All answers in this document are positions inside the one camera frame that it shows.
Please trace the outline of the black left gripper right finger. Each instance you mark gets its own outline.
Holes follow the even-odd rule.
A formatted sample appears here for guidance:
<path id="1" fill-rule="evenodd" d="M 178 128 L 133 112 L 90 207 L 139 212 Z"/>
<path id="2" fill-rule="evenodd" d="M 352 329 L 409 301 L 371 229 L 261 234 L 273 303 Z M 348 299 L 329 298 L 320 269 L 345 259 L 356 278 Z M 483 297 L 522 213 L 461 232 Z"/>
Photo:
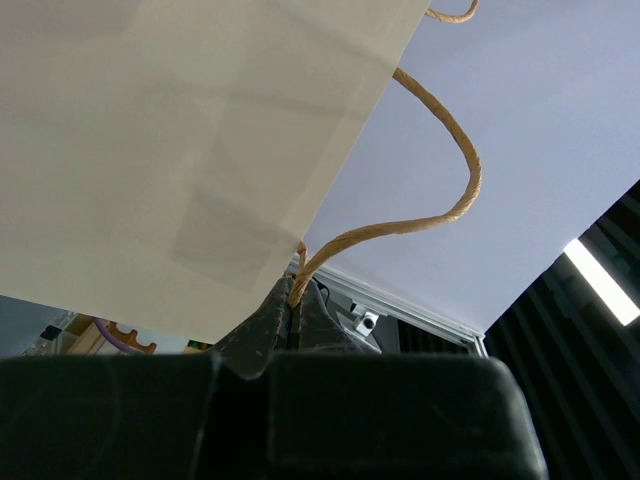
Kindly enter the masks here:
<path id="1" fill-rule="evenodd" d="M 269 363 L 269 466 L 278 479 L 544 479 L 524 395 L 476 355 L 368 354 L 309 286 Z"/>

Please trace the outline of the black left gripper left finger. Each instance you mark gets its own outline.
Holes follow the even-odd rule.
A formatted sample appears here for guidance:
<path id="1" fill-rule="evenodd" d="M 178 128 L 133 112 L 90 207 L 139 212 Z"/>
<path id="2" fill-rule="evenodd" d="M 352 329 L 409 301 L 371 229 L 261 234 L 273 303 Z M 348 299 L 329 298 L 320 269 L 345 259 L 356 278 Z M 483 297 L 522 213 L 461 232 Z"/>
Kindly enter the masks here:
<path id="1" fill-rule="evenodd" d="M 270 479 L 264 369 L 289 282 L 210 350 L 1 364 L 5 479 Z"/>

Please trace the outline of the beige paper bag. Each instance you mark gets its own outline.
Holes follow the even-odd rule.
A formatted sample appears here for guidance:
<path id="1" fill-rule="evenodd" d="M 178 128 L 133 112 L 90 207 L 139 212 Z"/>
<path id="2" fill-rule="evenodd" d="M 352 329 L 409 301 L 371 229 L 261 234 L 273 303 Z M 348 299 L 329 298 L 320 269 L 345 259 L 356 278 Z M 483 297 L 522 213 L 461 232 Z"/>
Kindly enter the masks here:
<path id="1" fill-rule="evenodd" d="M 387 83 L 449 130 L 469 168 L 433 217 L 457 220 L 482 170 L 449 112 L 398 62 L 423 1 L 5 1 L 1 292 L 195 340 L 223 337 L 288 266 Z"/>

